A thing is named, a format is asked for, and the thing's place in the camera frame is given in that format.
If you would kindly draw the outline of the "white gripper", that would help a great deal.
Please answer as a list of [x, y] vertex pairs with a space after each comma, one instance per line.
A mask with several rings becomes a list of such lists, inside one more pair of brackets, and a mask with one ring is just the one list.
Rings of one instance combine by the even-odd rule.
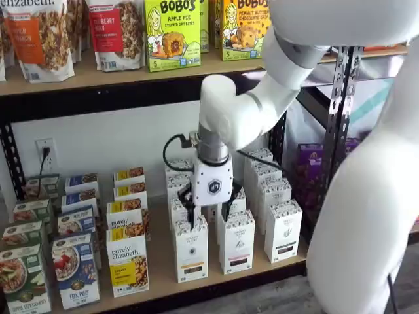
[[191, 187], [183, 187], [178, 192], [182, 206], [187, 210], [187, 220], [191, 230], [195, 225], [196, 206], [205, 207], [222, 203], [221, 216], [228, 218], [230, 208], [240, 193], [242, 186], [233, 182], [233, 163], [229, 157], [220, 166], [209, 166], [198, 157], [193, 159], [194, 173]]

